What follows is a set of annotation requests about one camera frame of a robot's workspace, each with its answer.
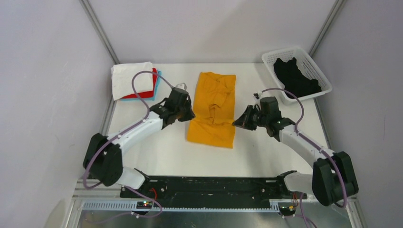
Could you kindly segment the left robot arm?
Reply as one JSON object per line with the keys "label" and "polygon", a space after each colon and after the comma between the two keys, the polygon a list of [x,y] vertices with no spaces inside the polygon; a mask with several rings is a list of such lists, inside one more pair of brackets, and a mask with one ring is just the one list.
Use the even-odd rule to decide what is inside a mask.
{"label": "left robot arm", "polygon": [[163,130],[176,121],[195,118],[189,93],[174,87],[161,102],[147,106],[145,117],[116,133],[94,134],[83,161],[84,178],[91,175],[105,186],[119,184],[131,188],[139,198],[149,194],[147,176],[138,169],[123,165],[124,155],[140,141]]}

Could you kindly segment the yellow t shirt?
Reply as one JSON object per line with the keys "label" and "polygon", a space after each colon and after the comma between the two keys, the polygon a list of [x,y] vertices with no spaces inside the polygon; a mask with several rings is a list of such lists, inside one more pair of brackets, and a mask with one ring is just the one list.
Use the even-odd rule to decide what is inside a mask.
{"label": "yellow t shirt", "polygon": [[192,105],[187,141],[232,149],[235,136],[235,75],[202,72]]}

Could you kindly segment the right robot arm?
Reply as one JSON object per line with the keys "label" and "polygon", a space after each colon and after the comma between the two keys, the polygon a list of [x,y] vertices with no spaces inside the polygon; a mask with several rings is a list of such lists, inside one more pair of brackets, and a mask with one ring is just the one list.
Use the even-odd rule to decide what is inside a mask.
{"label": "right robot arm", "polygon": [[276,185],[280,197],[289,198],[297,191],[312,194],[323,206],[330,206],[346,203],[348,197],[359,192],[351,157],[323,147],[299,130],[294,121],[282,117],[276,98],[264,97],[258,104],[248,105],[232,125],[250,131],[265,128],[268,136],[291,148],[310,165],[312,174],[283,174],[283,181]]}

